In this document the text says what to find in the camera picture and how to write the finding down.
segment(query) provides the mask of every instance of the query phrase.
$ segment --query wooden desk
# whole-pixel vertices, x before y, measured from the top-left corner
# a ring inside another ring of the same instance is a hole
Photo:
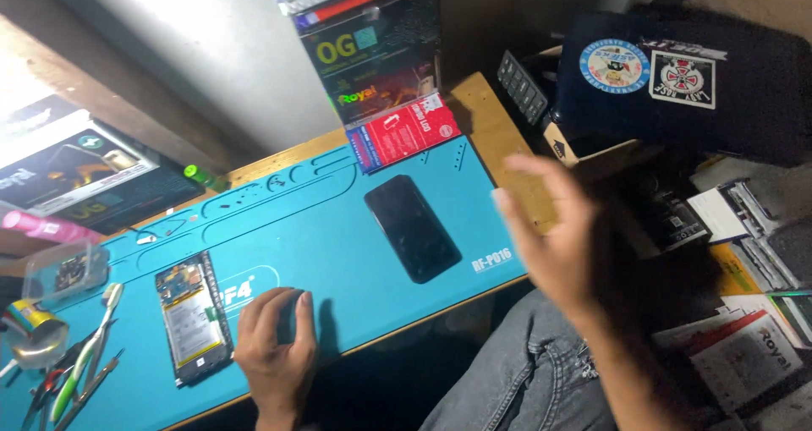
[[[502,108],[502,105],[496,99],[496,95],[482,74],[477,73],[468,77],[465,81],[452,89],[450,94],[447,93],[444,98],[452,110],[454,110],[455,118],[458,123],[460,123],[462,131],[469,134],[472,145],[476,149],[477,154],[495,184],[511,189],[516,196],[521,199],[528,215],[534,221],[540,233],[549,229],[554,223],[555,214],[552,207],[552,200],[542,183],[536,178],[510,172],[502,166],[502,158],[505,156],[517,152],[524,154],[531,154],[532,152],[519,134],[516,126],[513,125],[508,114]],[[297,145],[276,155],[261,159],[251,165],[241,167],[229,173],[228,177],[233,182],[234,187],[236,187],[248,181],[265,177],[284,167],[295,165],[303,159],[319,155],[345,143],[347,143],[347,137],[344,135],[343,129],[337,129],[326,135],[316,137],[307,143]],[[213,195],[216,194],[209,190],[206,195],[196,198],[178,208],[198,203]],[[145,223],[156,220],[157,218],[159,217],[154,217]],[[483,294],[490,294],[522,279],[524,279],[524,277],[517,277],[515,280],[511,280]],[[478,296],[459,302],[455,306],[448,307],[420,321],[415,321],[397,331],[390,332],[385,336],[344,352],[343,354],[359,351],[383,338],[388,338],[393,334],[411,328],[415,324],[430,320],[441,313],[448,312],[452,308],[476,298],[478,298]],[[202,414],[184,420],[169,429],[197,420],[201,416],[208,415],[233,403],[242,401],[248,396],[249,395],[242,395],[225,404],[209,409]]]

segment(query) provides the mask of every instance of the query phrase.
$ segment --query green toothbrush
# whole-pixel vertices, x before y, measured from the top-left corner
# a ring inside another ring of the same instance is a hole
[[[123,284],[113,283],[107,286],[107,289],[101,296],[101,304],[102,306],[107,307],[107,312],[105,312],[104,318],[101,319],[99,329],[96,330],[96,333],[88,341],[88,343],[82,347],[82,351],[79,353],[79,358],[76,359],[76,364],[74,364],[73,370],[71,371],[71,376],[67,377],[65,385],[59,391],[59,395],[56,396],[54,406],[51,408],[49,418],[50,421],[58,421],[63,412],[65,412],[67,403],[70,401],[71,395],[73,395],[73,391],[76,389],[76,385],[79,383],[79,379],[82,377],[82,373],[85,371],[85,365],[87,365],[90,355],[93,353],[93,348],[102,338],[102,334],[104,333],[104,325],[107,324],[110,316],[113,315],[113,309],[115,309],[115,306],[118,304],[118,300],[121,299],[122,291],[124,291]]]

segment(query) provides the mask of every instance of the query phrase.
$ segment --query phone screen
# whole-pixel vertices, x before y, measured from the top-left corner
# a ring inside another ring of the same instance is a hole
[[[413,282],[426,283],[462,260],[411,177],[392,177],[364,201]]]

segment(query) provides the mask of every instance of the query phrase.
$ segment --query gray jeans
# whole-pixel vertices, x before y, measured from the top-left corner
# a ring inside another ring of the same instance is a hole
[[[589,349],[540,291],[516,303],[421,431],[611,431]]]

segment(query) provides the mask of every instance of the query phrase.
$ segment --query wall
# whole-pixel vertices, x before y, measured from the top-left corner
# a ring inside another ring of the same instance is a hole
[[[273,0],[63,0],[256,158],[340,127]],[[545,45],[576,11],[628,0],[442,0],[443,77],[495,70],[505,47]]]

